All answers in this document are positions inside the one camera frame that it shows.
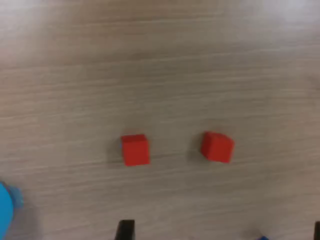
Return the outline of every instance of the black object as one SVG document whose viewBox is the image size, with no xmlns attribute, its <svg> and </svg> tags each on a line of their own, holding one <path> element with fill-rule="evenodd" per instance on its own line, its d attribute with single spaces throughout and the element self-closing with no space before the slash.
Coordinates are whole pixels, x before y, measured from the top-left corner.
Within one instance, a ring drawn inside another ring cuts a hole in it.
<svg viewBox="0 0 320 240">
<path fill-rule="evenodd" d="M 121 220 L 114 240 L 135 240 L 135 220 Z"/>
<path fill-rule="evenodd" d="M 316 221 L 314 224 L 314 240 L 320 240 L 320 221 Z"/>
</svg>

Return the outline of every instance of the red cube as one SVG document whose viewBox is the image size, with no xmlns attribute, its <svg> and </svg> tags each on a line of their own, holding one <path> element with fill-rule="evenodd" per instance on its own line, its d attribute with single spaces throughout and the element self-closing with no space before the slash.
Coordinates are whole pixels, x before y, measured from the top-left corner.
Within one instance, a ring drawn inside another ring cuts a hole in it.
<svg viewBox="0 0 320 240">
<path fill-rule="evenodd" d="M 215 133 L 205 132 L 201 152 L 210 161 L 229 163 L 235 142 L 228 136 Z"/>
<path fill-rule="evenodd" d="M 144 134 L 122 136 L 121 141 L 125 165 L 136 166 L 150 163 L 149 144 Z"/>
</svg>

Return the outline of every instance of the blue cup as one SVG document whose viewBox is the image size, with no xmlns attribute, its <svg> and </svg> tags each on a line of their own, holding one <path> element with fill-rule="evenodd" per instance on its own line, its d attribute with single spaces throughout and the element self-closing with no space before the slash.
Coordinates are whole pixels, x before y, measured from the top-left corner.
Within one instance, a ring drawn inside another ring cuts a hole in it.
<svg viewBox="0 0 320 240">
<path fill-rule="evenodd" d="M 14 211 L 22 208 L 24 200 L 19 188 L 0 182 L 0 240 L 2 240 L 12 222 Z"/>
</svg>

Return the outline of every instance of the blue object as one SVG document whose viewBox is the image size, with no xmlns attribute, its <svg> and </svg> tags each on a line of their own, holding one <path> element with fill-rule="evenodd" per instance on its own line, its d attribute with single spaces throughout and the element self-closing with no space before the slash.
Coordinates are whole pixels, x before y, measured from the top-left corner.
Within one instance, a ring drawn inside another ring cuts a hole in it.
<svg viewBox="0 0 320 240">
<path fill-rule="evenodd" d="M 0 182 L 0 240 L 2 240 L 14 217 L 14 208 L 24 204 L 20 190 Z"/>
</svg>

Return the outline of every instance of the red block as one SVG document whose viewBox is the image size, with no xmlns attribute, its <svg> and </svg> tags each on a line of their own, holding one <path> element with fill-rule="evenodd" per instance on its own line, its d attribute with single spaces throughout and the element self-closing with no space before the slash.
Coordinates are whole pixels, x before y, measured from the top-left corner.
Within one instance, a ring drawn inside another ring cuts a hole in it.
<svg viewBox="0 0 320 240">
<path fill-rule="evenodd" d="M 122 136 L 121 141 L 125 165 L 136 166 L 150 163 L 149 144 L 144 134 Z"/>
<path fill-rule="evenodd" d="M 201 152 L 210 161 L 229 163 L 235 142 L 228 136 L 215 133 L 205 132 Z"/>
</svg>

